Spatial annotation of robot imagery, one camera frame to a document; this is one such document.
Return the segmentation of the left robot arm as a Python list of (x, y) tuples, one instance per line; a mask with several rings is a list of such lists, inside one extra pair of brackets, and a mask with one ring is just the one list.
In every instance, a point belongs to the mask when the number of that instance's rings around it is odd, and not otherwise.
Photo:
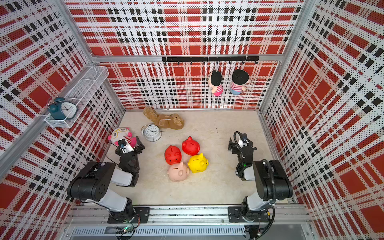
[(119, 144), (119, 167), (115, 163), (90, 162), (71, 181), (67, 188), (70, 198), (81, 203), (95, 203), (109, 211), (109, 223), (129, 223), (134, 218), (141, 221), (140, 213), (134, 209), (132, 200), (117, 194), (110, 184), (133, 188), (139, 180), (140, 164), (138, 154), (145, 149), (138, 144), (128, 151), (127, 146)]

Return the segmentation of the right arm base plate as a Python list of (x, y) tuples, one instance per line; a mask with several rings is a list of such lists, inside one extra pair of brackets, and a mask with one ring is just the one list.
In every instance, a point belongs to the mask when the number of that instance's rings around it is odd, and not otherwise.
[(266, 211), (250, 211), (247, 207), (228, 207), (230, 223), (267, 223), (269, 215)]

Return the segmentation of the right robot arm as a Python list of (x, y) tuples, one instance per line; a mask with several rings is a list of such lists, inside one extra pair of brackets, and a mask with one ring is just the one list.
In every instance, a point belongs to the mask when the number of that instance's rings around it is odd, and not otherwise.
[(243, 181), (254, 181), (256, 192), (245, 197), (239, 207), (229, 207), (229, 222), (231, 223), (267, 223), (271, 221), (269, 210), (276, 201), (291, 198), (293, 187), (278, 160), (254, 160), (253, 142), (247, 134), (234, 132), (230, 139), (228, 150), (237, 155), (238, 164), (235, 174)]

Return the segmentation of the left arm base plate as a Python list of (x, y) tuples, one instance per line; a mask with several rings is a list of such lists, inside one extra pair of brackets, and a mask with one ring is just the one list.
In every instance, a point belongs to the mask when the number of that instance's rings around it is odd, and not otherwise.
[(108, 224), (146, 224), (150, 215), (149, 207), (133, 207), (122, 212), (109, 211)]

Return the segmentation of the pink piggy bank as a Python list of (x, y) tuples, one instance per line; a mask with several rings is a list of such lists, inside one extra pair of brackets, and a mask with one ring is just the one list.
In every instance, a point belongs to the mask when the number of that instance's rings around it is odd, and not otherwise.
[(184, 164), (184, 162), (180, 162), (180, 163), (171, 165), (167, 171), (167, 174), (171, 181), (181, 182), (188, 178), (189, 172), (190, 170)]

